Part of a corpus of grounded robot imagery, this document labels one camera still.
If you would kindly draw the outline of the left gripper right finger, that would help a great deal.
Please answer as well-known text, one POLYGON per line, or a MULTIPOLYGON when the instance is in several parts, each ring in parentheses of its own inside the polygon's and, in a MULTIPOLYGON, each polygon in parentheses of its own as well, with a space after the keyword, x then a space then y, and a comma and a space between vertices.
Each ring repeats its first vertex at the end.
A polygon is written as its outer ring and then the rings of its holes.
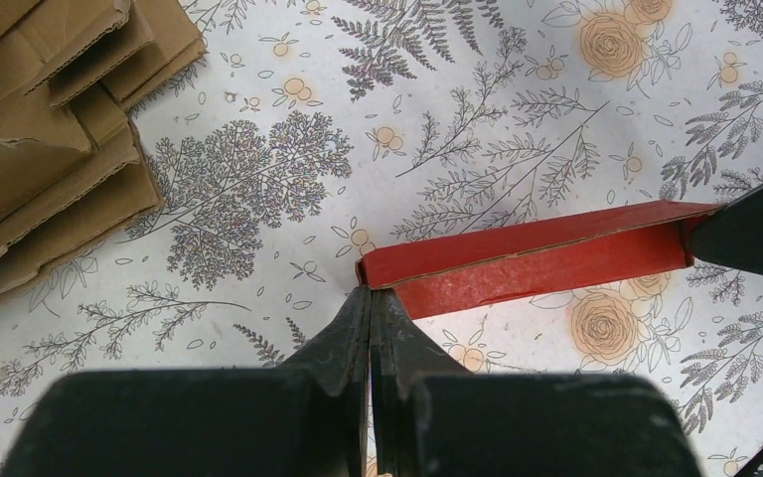
POLYGON ((377 463, 392 476, 696 476, 662 393, 631 375, 476 374, 393 291, 369 305, 377 463))

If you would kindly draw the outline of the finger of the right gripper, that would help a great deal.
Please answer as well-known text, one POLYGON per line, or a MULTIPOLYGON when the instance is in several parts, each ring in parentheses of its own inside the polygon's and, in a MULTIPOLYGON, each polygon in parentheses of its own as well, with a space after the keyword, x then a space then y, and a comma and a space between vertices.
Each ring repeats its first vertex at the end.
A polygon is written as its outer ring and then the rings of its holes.
POLYGON ((702 261, 763 275, 763 185, 698 225, 688 245, 702 261))

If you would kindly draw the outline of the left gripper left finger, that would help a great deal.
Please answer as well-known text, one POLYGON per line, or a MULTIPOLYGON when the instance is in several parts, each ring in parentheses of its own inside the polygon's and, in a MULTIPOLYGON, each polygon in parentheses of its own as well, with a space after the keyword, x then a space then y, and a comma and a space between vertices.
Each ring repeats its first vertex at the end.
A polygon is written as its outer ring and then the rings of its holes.
POLYGON ((6 476, 361 476, 371 293, 272 368, 95 371, 54 382, 6 476))

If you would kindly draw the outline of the red paper box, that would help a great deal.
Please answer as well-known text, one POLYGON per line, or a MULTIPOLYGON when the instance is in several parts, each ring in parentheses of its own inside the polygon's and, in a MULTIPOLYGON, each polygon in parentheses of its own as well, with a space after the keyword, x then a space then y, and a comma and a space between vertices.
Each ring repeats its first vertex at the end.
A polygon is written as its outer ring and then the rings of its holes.
POLYGON ((400 243, 365 254, 356 274, 428 318, 687 268, 691 233, 719 209, 653 201, 400 243))

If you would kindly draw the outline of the stack of brown cardboard blanks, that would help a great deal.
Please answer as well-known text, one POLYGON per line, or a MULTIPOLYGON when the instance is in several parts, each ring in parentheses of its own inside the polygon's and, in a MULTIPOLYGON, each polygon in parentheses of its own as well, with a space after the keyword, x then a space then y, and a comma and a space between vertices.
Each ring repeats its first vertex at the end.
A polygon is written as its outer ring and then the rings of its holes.
POLYGON ((177 1, 0 1, 0 304, 162 204, 127 110, 205 51, 177 1))

